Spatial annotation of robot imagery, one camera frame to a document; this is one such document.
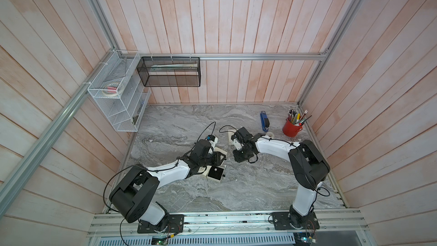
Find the cream drawer jewelry box front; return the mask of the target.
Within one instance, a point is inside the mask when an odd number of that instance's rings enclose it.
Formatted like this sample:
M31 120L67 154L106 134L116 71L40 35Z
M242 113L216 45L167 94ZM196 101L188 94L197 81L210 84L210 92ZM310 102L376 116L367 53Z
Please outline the cream drawer jewelry box front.
M221 182L224 176L224 170L225 168L222 166L207 166L207 169L202 175L212 181Z

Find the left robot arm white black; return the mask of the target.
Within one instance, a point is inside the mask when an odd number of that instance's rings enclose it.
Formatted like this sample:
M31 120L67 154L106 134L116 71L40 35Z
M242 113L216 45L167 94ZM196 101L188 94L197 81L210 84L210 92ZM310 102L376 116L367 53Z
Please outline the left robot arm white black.
M226 155L215 150L216 144L217 138L211 136L197 141L193 148L170 164L149 168L141 164L131 166L109 194L109 201L128 223L142 220L157 226L167 211L152 202L155 192L175 181L221 166Z

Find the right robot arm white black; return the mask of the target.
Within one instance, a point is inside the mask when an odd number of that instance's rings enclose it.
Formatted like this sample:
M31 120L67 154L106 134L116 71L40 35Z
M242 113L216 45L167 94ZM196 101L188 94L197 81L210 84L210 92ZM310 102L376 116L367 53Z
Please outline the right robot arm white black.
M287 142L265 134L252 135L245 128L234 132L231 140L237 162L247 161L259 153L289 161L299 183L290 213L303 218L313 211L318 189L329 174L330 166L312 141Z

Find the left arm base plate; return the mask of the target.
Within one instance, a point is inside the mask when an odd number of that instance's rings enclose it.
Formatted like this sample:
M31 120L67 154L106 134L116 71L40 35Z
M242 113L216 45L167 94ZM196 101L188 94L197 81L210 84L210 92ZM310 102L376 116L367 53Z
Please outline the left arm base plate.
M163 219L157 224L153 225L144 220L140 220L138 225L138 233L152 233L163 235L165 233L179 234L183 231L184 215L165 215Z

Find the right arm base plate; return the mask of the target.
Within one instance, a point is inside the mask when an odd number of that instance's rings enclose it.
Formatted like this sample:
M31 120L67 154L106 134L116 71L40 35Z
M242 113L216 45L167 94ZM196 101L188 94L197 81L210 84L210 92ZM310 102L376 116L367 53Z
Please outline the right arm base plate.
M275 230L318 230L319 221L312 211L307 216L298 213L276 212L272 213L272 221Z

